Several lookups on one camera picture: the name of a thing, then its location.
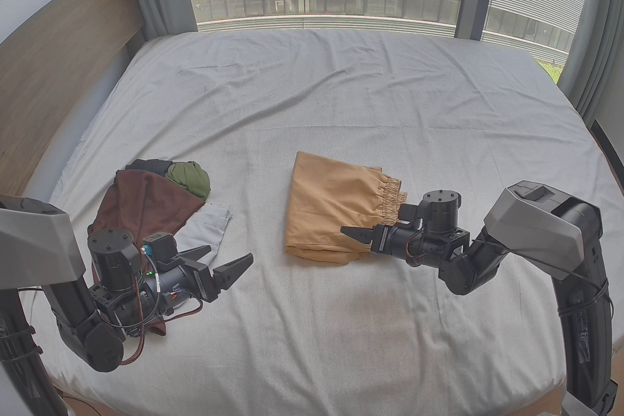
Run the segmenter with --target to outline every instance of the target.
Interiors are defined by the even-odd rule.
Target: rolled green cloth
[[[210,193],[210,178],[196,162],[175,162],[167,169],[166,177],[204,201]]]

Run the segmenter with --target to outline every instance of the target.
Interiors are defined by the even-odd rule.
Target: headboard
[[[136,0],[52,0],[0,44],[0,193],[24,192],[65,116],[143,24]]]

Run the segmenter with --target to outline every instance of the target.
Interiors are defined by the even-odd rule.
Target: bed
[[[408,202],[462,194],[476,234],[503,187],[552,185],[602,209],[624,339],[624,198],[565,96],[524,51],[357,30],[186,33],[145,44],[76,147],[51,202],[85,261],[115,171],[134,158],[195,160],[230,206],[217,266],[255,262],[219,300],[150,335],[143,356],[96,373],[62,343],[43,296],[35,340],[61,388],[122,414],[474,414],[519,410],[565,384],[546,274],[508,256],[465,297],[437,272],[370,256],[347,266],[285,254],[299,150],[384,171]],[[85,276],[90,283],[90,276]],[[133,340],[125,343],[134,351]]]

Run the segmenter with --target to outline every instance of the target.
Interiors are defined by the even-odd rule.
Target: green grass
[[[559,66],[559,64],[553,64],[552,62],[540,61],[539,59],[535,59],[540,63],[542,68],[546,70],[546,72],[552,78],[552,81],[557,83],[559,81],[559,76],[561,76],[561,71],[563,71],[564,67]]]

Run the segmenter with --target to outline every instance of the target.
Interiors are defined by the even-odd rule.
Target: folded tan shorts
[[[347,264],[370,246],[341,234],[341,226],[394,225],[407,194],[380,168],[297,153],[286,212],[286,252],[319,262]]]

